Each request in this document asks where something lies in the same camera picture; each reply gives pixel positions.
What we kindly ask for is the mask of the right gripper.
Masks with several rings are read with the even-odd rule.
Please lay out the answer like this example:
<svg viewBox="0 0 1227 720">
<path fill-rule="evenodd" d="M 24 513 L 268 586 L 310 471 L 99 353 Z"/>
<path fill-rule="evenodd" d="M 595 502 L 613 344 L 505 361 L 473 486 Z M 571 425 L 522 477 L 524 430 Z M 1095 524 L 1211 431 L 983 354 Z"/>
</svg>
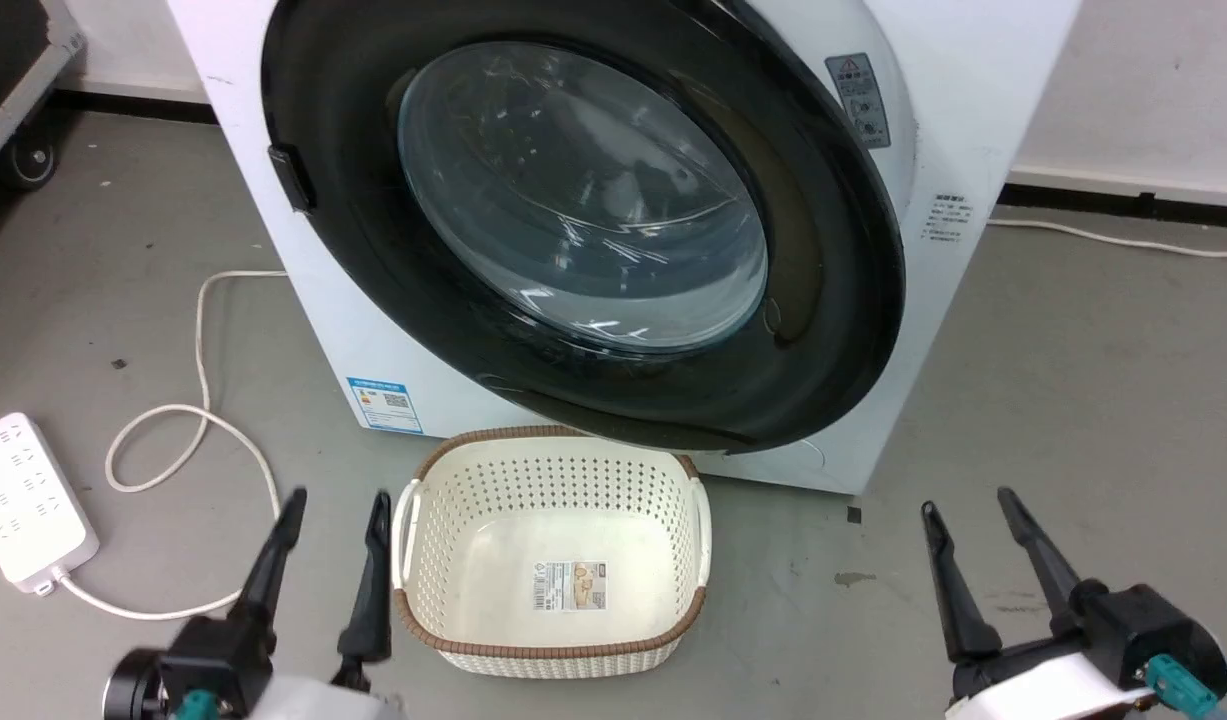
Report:
<svg viewBox="0 0 1227 720">
<path fill-rule="evenodd" d="M 1079 574 L 1017 493 L 998 488 L 998 502 L 1014 541 L 1032 562 L 1052 638 L 1002 646 L 971 594 L 941 511 L 925 500 L 920 515 L 930 573 L 955 665 L 945 720 L 1128 720 L 1156 707 L 1172 710 L 1145 684 L 1145 665 L 1160 653 L 1198 676 L 1225 707 L 1227 660 L 1198 619 L 1145 584 L 1125 591 L 1079 584 Z"/>
</svg>

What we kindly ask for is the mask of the blue energy label sticker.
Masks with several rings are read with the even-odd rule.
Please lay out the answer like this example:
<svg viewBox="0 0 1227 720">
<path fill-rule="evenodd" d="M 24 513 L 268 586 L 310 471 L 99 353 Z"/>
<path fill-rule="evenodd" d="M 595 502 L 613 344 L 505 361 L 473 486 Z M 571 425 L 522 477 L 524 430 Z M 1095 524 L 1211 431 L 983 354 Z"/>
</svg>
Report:
<svg viewBox="0 0 1227 720">
<path fill-rule="evenodd" d="M 409 389 L 402 384 L 371 381 L 348 377 L 345 379 L 363 427 L 391 433 L 425 435 Z"/>
</svg>

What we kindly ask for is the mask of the black round glass washer door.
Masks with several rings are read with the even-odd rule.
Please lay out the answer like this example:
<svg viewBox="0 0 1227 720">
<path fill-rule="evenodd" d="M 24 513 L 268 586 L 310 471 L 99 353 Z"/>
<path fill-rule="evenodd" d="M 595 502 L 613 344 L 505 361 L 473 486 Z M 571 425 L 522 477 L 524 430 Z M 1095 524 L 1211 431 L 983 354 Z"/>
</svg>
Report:
<svg viewBox="0 0 1227 720">
<path fill-rule="evenodd" d="M 748 454 L 855 407 L 904 314 L 837 101 L 712 0 L 279 0 L 279 175 L 391 323 L 593 434 Z"/>
</svg>

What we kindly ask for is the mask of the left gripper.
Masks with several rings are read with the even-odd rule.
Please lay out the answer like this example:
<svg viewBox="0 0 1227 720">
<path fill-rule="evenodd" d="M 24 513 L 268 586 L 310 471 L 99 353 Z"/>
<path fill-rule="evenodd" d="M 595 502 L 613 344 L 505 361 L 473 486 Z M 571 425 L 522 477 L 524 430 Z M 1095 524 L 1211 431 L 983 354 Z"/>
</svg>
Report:
<svg viewBox="0 0 1227 720">
<path fill-rule="evenodd" d="M 296 487 L 280 507 L 229 618 L 191 618 L 166 648 L 133 648 L 113 668 L 102 720 L 171 720 L 183 695 L 202 688 L 218 698 L 221 720 L 406 720 L 395 702 L 371 694 L 367 665 L 391 657 L 391 497 L 372 500 L 363 534 L 366 559 L 331 683 L 275 673 L 270 648 L 290 553 L 307 503 Z"/>
</svg>

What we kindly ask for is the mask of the white front-load washing machine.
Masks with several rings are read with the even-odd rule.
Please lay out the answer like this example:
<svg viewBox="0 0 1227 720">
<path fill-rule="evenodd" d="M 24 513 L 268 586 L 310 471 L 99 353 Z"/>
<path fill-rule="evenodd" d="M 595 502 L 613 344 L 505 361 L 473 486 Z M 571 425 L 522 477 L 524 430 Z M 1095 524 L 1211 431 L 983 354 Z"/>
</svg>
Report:
<svg viewBox="0 0 1227 720">
<path fill-rule="evenodd" d="M 859 496 L 904 411 L 971 262 L 1081 0 L 712 0 L 755 13 L 756 29 L 798 58 L 840 105 L 825 59 L 865 53 L 891 146 L 866 148 L 894 210 L 904 314 L 879 381 L 840 419 L 748 454 L 682 454 L 706 473 Z M 345 274 L 290 197 L 264 114 L 264 40 L 279 0 L 168 0 L 248 191 L 339 386 L 402 384 L 425 435 L 569 427 L 503 400 L 409 337 Z M 843 110 L 843 117 L 852 121 Z"/>
</svg>

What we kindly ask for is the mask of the white power strip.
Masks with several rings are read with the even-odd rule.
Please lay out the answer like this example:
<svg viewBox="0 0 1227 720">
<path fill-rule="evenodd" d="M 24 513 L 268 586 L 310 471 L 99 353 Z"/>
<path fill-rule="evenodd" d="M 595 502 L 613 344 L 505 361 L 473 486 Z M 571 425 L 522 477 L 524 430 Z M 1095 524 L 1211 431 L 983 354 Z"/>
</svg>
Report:
<svg viewBox="0 0 1227 720">
<path fill-rule="evenodd" d="M 0 418 L 0 570 L 20 592 L 47 596 L 99 547 L 40 428 Z"/>
</svg>

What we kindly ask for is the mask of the grey warning sticker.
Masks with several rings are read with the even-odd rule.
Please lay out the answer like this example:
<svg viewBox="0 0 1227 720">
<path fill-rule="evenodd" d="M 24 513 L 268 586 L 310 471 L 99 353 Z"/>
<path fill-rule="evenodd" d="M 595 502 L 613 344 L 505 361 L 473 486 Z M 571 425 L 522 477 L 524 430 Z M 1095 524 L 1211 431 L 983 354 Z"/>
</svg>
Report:
<svg viewBox="0 0 1227 720">
<path fill-rule="evenodd" d="M 828 56 L 825 67 L 863 145 L 866 148 L 890 147 L 890 123 L 869 56 L 865 53 Z"/>
</svg>

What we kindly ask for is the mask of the black metal-edged wheeled case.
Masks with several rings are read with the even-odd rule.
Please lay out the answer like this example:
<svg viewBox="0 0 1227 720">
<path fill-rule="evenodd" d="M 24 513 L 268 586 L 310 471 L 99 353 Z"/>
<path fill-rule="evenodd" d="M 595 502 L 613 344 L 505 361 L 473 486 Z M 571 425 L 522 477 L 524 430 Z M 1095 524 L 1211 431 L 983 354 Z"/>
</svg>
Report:
<svg viewBox="0 0 1227 720">
<path fill-rule="evenodd" d="M 40 110 L 83 47 L 66 0 L 0 0 L 0 183 L 10 190 L 52 182 L 56 150 Z"/>
</svg>

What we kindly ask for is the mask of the cream perforated laundry basket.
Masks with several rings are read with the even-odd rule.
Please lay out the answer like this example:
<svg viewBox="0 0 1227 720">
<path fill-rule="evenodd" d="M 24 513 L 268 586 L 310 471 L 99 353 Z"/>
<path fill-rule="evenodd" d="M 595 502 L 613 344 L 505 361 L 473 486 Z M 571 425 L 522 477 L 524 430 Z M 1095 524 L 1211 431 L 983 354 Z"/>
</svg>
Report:
<svg viewBox="0 0 1227 720">
<path fill-rule="evenodd" d="M 393 599 L 402 628 L 467 673 L 645 673 L 703 610 L 712 541 L 690 458 L 563 427 L 476 431 L 436 446 L 402 488 Z M 545 561 L 607 562 L 607 610 L 533 610 Z"/>
</svg>

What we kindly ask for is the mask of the paper label inside basket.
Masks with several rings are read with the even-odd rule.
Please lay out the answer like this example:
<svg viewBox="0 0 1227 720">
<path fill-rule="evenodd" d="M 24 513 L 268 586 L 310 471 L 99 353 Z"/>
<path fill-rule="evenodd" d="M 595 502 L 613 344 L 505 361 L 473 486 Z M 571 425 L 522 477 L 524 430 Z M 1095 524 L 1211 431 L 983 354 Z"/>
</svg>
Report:
<svg viewBox="0 0 1227 720">
<path fill-rule="evenodd" d="M 607 562 L 535 562 L 533 565 L 533 610 L 544 612 L 607 610 Z"/>
</svg>

